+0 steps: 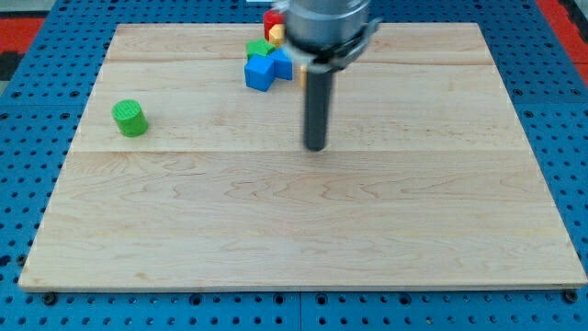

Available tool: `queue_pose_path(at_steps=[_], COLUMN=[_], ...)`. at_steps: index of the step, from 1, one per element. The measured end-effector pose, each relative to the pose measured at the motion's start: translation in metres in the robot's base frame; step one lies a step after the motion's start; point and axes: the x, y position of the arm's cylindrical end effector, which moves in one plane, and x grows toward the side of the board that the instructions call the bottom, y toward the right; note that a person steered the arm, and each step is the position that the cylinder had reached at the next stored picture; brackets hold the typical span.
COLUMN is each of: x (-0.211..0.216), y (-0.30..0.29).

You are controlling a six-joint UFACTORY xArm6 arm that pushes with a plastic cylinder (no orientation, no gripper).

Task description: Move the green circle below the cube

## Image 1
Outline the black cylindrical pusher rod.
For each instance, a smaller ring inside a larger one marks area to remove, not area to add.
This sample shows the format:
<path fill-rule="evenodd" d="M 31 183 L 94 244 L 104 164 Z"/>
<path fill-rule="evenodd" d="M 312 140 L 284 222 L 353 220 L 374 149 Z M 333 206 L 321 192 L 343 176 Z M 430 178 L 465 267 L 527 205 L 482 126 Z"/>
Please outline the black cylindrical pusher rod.
<path fill-rule="evenodd" d="M 334 73 L 308 67 L 304 90 L 303 142 L 313 152 L 326 145 Z"/>

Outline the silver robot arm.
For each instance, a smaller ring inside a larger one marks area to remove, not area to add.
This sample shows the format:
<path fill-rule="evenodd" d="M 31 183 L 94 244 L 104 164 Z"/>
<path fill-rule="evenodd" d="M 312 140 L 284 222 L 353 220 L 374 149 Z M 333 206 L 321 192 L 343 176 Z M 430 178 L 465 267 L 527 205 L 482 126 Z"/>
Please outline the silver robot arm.
<path fill-rule="evenodd" d="M 283 0 L 273 8 L 284 16 L 286 52 L 306 68 L 303 143 L 325 148 L 334 76 L 356 61 L 378 31 L 369 0 Z"/>

